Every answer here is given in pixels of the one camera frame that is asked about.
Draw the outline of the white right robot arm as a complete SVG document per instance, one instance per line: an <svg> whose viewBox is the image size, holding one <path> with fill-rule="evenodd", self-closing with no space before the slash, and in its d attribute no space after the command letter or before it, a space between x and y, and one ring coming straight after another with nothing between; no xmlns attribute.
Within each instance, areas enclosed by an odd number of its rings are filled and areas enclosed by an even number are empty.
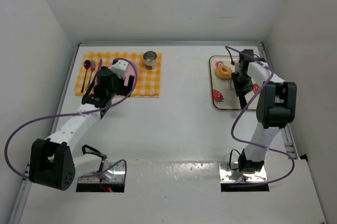
<svg viewBox="0 0 337 224"><path fill-rule="evenodd" d="M240 107L247 105L245 96L253 91L256 83L260 88L256 106L257 126L247 146L238 159L238 170L243 173L261 171L267 148L279 131L291 123L295 117L297 85L272 75L267 63L234 63L232 82Z"/></svg>

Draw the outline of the glazed donut bread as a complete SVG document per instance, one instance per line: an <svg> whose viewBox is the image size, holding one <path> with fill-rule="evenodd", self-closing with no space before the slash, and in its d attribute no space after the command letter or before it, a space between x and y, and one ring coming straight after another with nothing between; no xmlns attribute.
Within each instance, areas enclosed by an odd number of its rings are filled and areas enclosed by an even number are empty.
<svg viewBox="0 0 337 224"><path fill-rule="evenodd" d="M232 73L233 73L232 69L226 65L218 66L215 69L215 76L220 80L224 81L230 80L232 77Z"/></svg>

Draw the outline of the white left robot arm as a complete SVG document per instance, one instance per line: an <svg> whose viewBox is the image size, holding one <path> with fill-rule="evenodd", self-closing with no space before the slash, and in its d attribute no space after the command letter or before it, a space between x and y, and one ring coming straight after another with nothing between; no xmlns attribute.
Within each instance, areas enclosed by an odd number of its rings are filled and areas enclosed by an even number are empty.
<svg viewBox="0 0 337 224"><path fill-rule="evenodd" d="M136 75L125 81L128 63L123 68L102 67L82 97L78 112L46 139L37 139L31 147L29 181L58 190L67 190L77 178L101 177L112 166L107 156L88 145L82 146L82 156L73 151L88 129L101 120L119 95L128 98L136 86Z"/></svg>

